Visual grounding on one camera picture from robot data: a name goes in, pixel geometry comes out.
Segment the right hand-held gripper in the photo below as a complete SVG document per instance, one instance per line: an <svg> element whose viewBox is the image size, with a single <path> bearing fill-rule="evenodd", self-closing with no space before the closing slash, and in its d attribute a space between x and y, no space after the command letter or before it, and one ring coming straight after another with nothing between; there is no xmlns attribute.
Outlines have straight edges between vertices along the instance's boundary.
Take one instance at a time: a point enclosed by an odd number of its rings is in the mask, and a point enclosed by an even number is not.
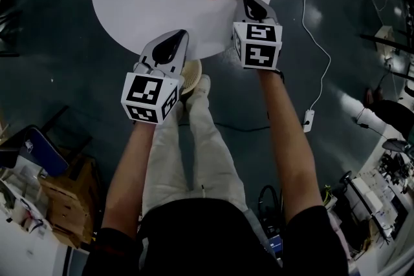
<svg viewBox="0 0 414 276"><path fill-rule="evenodd" d="M283 27L274 9L262 0L237 0L234 21L233 46L243 68L276 70Z"/></svg>

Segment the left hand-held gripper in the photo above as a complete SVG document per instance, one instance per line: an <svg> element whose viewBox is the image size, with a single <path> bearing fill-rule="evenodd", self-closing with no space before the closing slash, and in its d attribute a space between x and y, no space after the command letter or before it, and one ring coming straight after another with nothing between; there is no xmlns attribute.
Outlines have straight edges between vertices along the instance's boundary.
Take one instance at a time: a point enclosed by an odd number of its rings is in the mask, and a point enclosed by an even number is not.
<svg viewBox="0 0 414 276"><path fill-rule="evenodd" d="M160 125L168 117L184 84L180 73L188 42L188 32L180 29L162 34L144 47L141 62L125 77L120 100L130 120Z"/></svg>

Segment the beige plastic basket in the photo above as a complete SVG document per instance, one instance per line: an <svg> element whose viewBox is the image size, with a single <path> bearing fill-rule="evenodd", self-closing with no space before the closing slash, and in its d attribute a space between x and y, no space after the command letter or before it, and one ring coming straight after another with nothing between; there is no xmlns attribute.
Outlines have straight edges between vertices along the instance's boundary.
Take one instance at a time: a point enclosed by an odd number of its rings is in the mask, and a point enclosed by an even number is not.
<svg viewBox="0 0 414 276"><path fill-rule="evenodd" d="M199 59L186 61L181 72L184 78L181 94L190 93L198 84L202 75L202 63Z"/></svg>

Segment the person's right forearm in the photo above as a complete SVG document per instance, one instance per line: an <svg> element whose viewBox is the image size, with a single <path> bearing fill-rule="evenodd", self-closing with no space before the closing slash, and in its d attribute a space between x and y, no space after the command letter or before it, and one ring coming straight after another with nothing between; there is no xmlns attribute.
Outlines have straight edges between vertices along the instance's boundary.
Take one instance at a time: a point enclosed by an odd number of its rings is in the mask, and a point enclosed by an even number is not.
<svg viewBox="0 0 414 276"><path fill-rule="evenodd" d="M285 218L322 205L314 156L280 75L259 70L279 175Z"/></svg>

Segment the person's left forearm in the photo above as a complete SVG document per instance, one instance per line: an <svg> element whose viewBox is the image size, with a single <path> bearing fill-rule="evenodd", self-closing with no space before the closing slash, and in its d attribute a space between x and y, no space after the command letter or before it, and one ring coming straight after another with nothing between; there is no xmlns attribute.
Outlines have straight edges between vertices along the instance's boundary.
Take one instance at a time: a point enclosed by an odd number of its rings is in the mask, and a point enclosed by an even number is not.
<svg viewBox="0 0 414 276"><path fill-rule="evenodd" d="M109 186L103 228L118 230L134 239L155 125L137 122Z"/></svg>

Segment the person's white shoe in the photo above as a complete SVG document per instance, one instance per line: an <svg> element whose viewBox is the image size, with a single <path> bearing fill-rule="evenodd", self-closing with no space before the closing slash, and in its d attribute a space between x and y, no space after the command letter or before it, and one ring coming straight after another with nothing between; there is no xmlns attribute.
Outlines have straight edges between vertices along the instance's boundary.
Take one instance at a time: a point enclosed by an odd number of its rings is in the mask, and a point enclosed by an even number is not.
<svg viewBox="0 0 414 276"><path fill-rule="evenodd" d="M209 75L202 74L198 84L193 90L193 95L207 97L210 92L210 87L211 87L211 79Z"/></svg>

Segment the white power strip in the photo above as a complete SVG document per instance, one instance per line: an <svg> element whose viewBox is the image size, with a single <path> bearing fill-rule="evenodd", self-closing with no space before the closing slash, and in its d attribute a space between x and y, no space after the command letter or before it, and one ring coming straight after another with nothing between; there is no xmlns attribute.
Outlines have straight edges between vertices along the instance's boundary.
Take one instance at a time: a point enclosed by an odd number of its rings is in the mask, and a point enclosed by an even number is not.
<svg viewBox="0 0 414 276"><path fill-rule="evenodd" d="M312 129L312 124L314 120L314 110L308 109L305 112L305 117L303 121L303 132L308 133Z"/></svg>

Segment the small wooden box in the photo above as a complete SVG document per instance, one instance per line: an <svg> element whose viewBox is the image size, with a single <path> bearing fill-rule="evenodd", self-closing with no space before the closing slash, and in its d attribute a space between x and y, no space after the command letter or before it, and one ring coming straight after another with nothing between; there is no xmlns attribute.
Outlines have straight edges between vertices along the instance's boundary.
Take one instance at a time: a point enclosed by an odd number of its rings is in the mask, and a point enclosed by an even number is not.
<svg viewBox="0 0 414 276"><path fill-rule="evenodd" d="M375 37L385 39L386 41L395 42L394 31L392 26L383 25L375 34ZM389 54L393 51L394 47L385 45L380 42L376 42L376 49L381 54Z"/></svg>

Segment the black chair blue cushion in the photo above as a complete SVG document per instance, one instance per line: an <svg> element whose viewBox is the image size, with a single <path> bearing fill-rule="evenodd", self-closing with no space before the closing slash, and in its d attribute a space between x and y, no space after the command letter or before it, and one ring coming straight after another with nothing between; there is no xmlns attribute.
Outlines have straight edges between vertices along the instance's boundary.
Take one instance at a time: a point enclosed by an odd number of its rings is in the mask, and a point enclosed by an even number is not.
<svg viewBox="0 0 414 276"><path fill-rule="evenodd" d="M79 146L64 155L52 143L47 133L54 127L59 117L69 109L62 107L43 127L29 125L15 133L5 142L0 144L0 167L13 169L17 158L23 149L27 150L37 164L42 167L48 175L56 177L62 175L72 164L73 160L91 142L88 136Z"/></svg>

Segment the brown cardboard box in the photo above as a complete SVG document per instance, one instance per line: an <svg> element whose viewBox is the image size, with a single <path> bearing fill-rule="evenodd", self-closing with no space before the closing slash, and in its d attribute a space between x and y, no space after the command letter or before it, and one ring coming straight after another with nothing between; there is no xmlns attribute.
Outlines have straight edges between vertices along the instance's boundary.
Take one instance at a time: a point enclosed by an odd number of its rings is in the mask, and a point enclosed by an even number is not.
<svg viewBox="0 0 414 276"><path fill-rule="evenodd" d="M47 221L62 243L78 249L93 239L100 209L100 179L94 158L80 155L60 176L40 178L49 199Z"/></svg>

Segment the person's black shirt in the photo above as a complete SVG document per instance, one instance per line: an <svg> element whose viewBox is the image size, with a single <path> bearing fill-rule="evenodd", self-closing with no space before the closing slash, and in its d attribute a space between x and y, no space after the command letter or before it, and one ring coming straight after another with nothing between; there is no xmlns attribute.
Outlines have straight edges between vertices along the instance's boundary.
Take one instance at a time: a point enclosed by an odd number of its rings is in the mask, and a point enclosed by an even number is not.
<svg viewBox="0 0 414 276"><path fill-rule="evenodd" d="M322 206L287 224L278 262L245 215L210 198L177 200L151 210L135 238L101 229L82 276L348 276L338 235Z"/></svg>

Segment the cluttered white workbench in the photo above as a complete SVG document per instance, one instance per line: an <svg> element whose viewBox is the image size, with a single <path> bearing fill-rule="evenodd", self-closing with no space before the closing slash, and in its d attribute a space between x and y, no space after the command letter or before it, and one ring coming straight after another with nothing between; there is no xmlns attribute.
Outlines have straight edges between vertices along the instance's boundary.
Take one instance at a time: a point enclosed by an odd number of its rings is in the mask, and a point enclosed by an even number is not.
<svg viewBox="0 0 414 276"><path fill-rule="evenodd" d="M414 276L414 162L385 152L321 195L350 276Z"/></svg>

